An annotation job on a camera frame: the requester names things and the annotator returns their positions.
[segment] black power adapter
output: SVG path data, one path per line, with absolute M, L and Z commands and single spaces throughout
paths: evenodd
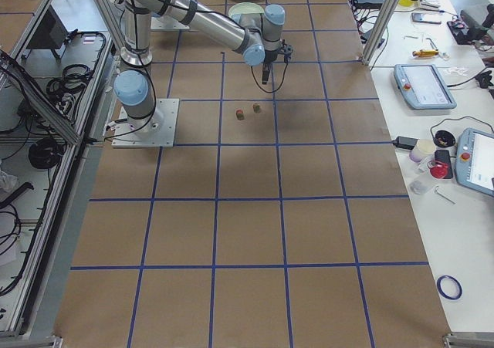
M 416 138 L 398 136 L 391 141 L 393 146 L 399 149 L 412 150 L 417 144 Z
M 379 9 L 384 4 L 384 0 L 353 0 L 357 9 Z

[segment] screwdriver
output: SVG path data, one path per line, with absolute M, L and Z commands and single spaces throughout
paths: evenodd
M 439 54 L 437 49 L 419 49 L 411 53 L 414 57 L 432 57 Z

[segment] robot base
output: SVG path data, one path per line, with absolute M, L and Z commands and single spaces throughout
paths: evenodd
M 112 140 L 113 147 L 173 147 L 175 139 L 175 127 L 177 125 L 179 99 L 157 99 L 156 109 L 164 116 L 164 119 L 149 133 L 130 133 L 126 136 Z M 127 113 L 122 107 L 119 119 L 127 118 Z M 115 134 L 131 132 L 128 123 L 117 124 Z

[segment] cup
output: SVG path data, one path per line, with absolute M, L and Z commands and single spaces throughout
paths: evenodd
M 417 165 L 417 173 L 424 173 L 431 169 L 429 167 L 429 163 L 434 160 L 434 157 L 432 155 L 428 155 L 424 159 L 420 160 L 420 162 Z
M 410 159 L 412 159 L 415 163 L 418 163 L 429 155 L 432 155 L 434 152 L 434 142 L 431 140 L 418 140 L 412 151 L 410 151 Z

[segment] plastic cup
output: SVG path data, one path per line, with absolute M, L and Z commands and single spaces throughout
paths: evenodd
M 418 140 L 412 151 L 410 151 L 410 159 L 415 163 L 419 163 L 434 152 L 434 142 L 431 140 Z

